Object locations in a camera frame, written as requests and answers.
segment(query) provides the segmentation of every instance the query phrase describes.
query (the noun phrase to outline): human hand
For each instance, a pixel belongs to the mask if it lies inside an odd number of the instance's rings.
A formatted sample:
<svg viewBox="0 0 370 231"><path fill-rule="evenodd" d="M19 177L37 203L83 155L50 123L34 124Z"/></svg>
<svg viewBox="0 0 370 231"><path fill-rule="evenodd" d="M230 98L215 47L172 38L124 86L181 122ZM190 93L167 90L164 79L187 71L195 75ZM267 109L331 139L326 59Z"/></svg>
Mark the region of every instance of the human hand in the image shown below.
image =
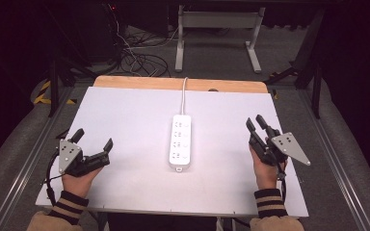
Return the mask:
<svg viewBox="0 0 370 231"><path fill-rule="evenodd" d="M260 161L257 153L249 145L251 156L253 157L254 174L256 175L256 184L258 189L275 189L278 179L278 168L264 164ZM285 164L280 164L282 169L285 169Z"/></svg>
<svg viewBox="0 0 370 231"><path fill-rule="evenodd" d="M102 168L96 169L89 172L86 175L80 177L74 177L72 175L65 174L62 176L63 188L69 193L73 193L82 198L86 198L89 193L90 187L94 177L100 172Z"/></svg>

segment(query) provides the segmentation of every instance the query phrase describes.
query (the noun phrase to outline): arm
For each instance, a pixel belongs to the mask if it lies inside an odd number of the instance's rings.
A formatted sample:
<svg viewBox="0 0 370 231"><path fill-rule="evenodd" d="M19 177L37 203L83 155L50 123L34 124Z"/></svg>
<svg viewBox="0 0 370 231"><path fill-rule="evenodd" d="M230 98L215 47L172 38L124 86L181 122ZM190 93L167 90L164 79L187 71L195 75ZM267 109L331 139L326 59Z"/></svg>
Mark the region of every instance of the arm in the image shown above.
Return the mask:
<svg viewBox="0 0 370 231"><path fill-rule="evenodd" d="M37 212L29 224L28 231L82 231L78 225L80 215L89 204L86 199L94 177L101 168L81 177L64 175L64 190L49 214Z"/></svg>
<svg viewBox="0 0 370 231"><path fill-rule="evenodd" d="M277 189L277 168L263 164L254 150L249 146L253 157L254 174L259 191L254 193L257 202L259 218L251 220L251 231L302 231L301 223L288 217Z"/></svg>

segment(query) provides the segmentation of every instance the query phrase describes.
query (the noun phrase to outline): white table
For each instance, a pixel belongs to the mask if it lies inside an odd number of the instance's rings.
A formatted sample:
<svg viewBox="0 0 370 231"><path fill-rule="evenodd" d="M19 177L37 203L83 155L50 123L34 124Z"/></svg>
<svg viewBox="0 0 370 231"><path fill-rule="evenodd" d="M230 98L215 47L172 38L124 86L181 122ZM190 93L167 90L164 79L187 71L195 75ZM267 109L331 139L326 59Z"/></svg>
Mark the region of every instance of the white table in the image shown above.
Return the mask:
<svg viewBox="0 0 370 231"><path fill-rule="evenodd" d="M142 83L146 80L133 79ZM178 84L182 80L169 81ZM190 80L189 88L196 82L199 80ZM193 119L192 159L190 168L178 173L170 168L168 157L172 117L179 113L180 102L181 90L88 89L67 138L83 128L86 134L78 145L85 155L101 151L110 138L115 144L111 164L92 184L90 210L214 217L257 215L253 195L257 186L245 123L248 117L254 120L260 114L280 129L271 95L187 90L185 113ZM258 134L263 139L266 136L262 130ZM57 170L56 162L51 175L58 175ZM287 211L294 217L307 217L291 161L286 173ZM52 186L59 196L61 180L53 180ZM45 186L37 205L50 206Z"/></svg>

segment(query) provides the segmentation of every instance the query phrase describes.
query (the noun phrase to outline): power outlet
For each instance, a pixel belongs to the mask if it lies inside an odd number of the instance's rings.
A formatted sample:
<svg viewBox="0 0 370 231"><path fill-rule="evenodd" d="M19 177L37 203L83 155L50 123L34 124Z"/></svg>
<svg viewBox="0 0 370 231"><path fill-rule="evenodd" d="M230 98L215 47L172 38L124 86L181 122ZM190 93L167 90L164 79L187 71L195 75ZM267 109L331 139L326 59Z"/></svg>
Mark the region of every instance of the power outlet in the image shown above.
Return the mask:
<svg viewBox="0 0 370 231"><path fill-rule="evenodd" d="M191 163L191 117L175 115L172 120L170 166L180 172Z"/></svg>

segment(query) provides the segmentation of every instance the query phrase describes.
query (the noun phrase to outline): striped sleeve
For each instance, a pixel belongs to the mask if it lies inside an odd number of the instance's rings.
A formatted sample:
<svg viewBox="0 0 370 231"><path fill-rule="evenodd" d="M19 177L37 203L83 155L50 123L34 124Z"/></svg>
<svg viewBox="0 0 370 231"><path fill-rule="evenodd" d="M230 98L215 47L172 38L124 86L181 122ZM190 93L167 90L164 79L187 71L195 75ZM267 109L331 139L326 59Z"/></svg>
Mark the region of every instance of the striped sleeve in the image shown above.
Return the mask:
<svg viewBox="0 0 370 231"><path fill-rule="evenodd" d="M80 215L88 204L88 199L81 198L67 191L62 191L60 199L55 204L52 211L50 211L49 216L63 218L70 224L75 225L78 223Z"/></svg>
<svg viewBox="0 0 370 231"><path fill-rule="evenodd" d="M278 189L261 190L254 193L257 203L257 211L260 218L277 216L279 218L287 216Z"/></svg>

